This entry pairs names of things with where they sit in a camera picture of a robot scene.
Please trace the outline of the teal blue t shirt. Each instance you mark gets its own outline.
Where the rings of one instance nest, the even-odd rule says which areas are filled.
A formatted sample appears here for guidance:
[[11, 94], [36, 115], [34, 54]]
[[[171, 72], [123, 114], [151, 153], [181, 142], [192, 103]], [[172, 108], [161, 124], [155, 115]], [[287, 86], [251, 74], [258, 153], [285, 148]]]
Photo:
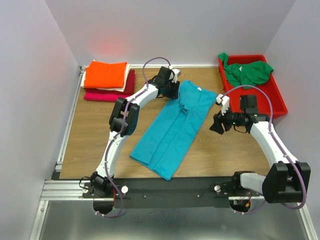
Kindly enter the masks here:
[[184, 80], [136, 144], [130, 157], [166, 181], [181, 165], [217, 94]]

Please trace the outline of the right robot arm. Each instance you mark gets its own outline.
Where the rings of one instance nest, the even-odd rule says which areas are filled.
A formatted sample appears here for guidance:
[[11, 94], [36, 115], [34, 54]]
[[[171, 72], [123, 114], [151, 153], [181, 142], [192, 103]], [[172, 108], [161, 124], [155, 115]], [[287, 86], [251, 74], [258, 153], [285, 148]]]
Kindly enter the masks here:
[[298, 203], [302, 207], [307, 199], [311, 168], [286, 148], [271, 117], [259, 113], [257, 97], [242, 95], [239, 112], [230, 109], [230, 99], [226, 95], [219, 94], [216, 104], [221, 110], [213, 116], [213, 125], [209, 129], [222, 135], [230, 129], [244, 127], [258, 143], [270, 166], [265, 176], [251, 171], [236, 171], [231, 178], [230, 191], [241, 196], [252, 190], [261, 194], [267, 203], [286, 206]]

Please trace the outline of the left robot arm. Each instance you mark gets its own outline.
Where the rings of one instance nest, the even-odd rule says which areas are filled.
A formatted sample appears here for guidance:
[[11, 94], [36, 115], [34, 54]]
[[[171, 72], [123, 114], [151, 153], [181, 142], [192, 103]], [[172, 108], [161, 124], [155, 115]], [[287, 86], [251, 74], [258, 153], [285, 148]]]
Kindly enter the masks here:
[[138, 125], [140, 109], [159, 96], [172, 100], [178, 98], [181, 71], [172, 66], [159, 69], [157, 75], [146, 81], [144, 86], [133, 95], [119, 97], [109, 119], [109, 138], [103, 157], [90, 176], [92, 191], [99, 197], [107, 197], [115, 189], [113, 177], [121, 150]]

